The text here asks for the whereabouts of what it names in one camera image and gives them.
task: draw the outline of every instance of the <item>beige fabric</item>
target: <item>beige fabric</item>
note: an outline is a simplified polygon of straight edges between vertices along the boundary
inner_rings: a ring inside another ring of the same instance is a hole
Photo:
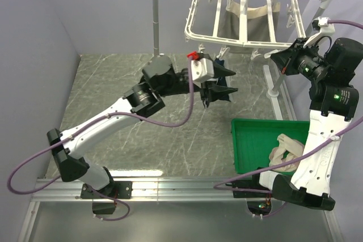
[[[295,158],[302,156],[305,146],[299,141],[291,139],[285,134],[280,134],[277,137],[277,140],[278,140],[278,147],[273,148],[269,156],[270,167],[284,162],[289,162]],[[285,152],[288,152],[288,155],[286,156],[286,158],[283,158]],[[291,172],[295,171],[298,166],[299,162],[287,165],[285,167],[276,168],[274,169],[274,171]]]
[[[281,3],[272,5],[272,18],[275,30],[277,28],[278,16],[280,14]],[[239,39],[239,14],[240,4],[230,2],[229,7],[223,15],[223,22],[218,30],[218,37],[227,39]],[[270,41],[267,17],[267,5],[258,8],[247,8],[247,37],[249,41]],[[240,46],[229,46],[230,53],[252,53],[253,48],[243,48]]]

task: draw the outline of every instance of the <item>white cloth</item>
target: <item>white cloth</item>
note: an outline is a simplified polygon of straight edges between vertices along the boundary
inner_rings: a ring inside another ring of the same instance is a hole
[[[269,166],[278,165],[284,162],[289,162],[295,158],[298,158],[302,155],[304,151],[304,145],[300,143],[297,140],[293,140],[286,136],[285,134],[280,134],[277,137],[277,140],[279,142],[279,146],[272,149],[272,152],[270,153],[269,159],[270,163]],[[286,158],[282,158],[284,156],[284,153],[288,152],[288,155]],[[297,167],[299,166],[299,162],[287,165],[286,167],[280,167],[277,169],[274,169],[274,171],[278,172],[291,172],[295,171]]]

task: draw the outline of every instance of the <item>white metal pole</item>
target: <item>white metal pole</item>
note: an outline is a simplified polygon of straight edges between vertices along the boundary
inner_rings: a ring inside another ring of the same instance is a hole
[[[159,0],[153,0],[154,56],[159,56]]]
[[[316,13],[311,21],[313,21],[315,18],[318,18],[319,16],[322,16],[331,1],[332,0],[320,0],[319,8],[316,11]],[[308,28],[305,31],[306,37],[308,37],[312,31],[313,31],[313,26],[311,25],[311,22],[310,22]]]

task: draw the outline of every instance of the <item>cable clip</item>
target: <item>cable clip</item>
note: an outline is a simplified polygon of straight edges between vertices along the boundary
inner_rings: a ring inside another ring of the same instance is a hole
[[[323,137],[323,138],[327,138],[327,139],[330,139],[332,141],[341,141],[341,137],[338,136],[338,135],[328,135],[328,136],[325,136],[323,133],[316,133],[314,131],[309,131],[310,134],[313,134],[313,135],[316,135],[316,136],[320,136],[320,137]]]
[[[332,136],[328,136],[327,138],[333,140],[333,141],[340,141],[341,138],[340,136],[337,136],[337,135],[332,135]]]

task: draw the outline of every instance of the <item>black mounting bracket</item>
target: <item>black mounting bracket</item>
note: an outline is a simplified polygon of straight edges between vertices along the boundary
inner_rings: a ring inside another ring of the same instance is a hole
[[[115,181],[114,192],[116,192],[115,195],[109,197],[119,199],[131,199],[132,181]],[[83,184],[81,190],[81,198],[100,199],[102,197],[93,193],[93,191],[88,187],[87,184]]]
[[[109,196],[119,199],[130,199],[132,194],[132,182],[131,181],[114,181],[114,187],[112,194]],[[99,195],[95,194],[87,184],[82,185],[81,198],[83,199],[101,199]],[[92,212],[95,215],[112,215],[116,210],[116,204],[114,202],[93,202]]]
[[[231,183],[226,184],[226,186],[230,186],[232,188],[242,188],[242,189],[269,190],[268,188],[263,187],[258,183],[259,178],[260,175],[253,175],[252,179],[233,181]],[[233,191],[233,198],[265,198],[265,197],[266,197],[265,193]]]
[[[304,206],[310,209],[331,211],[334,209],[335,200],[328,194],[316,196],[306,192],[306,188],[297,189],[291,182],[291,177],[277,175],[272,192],[275,199],[290,202],[296,205]]]

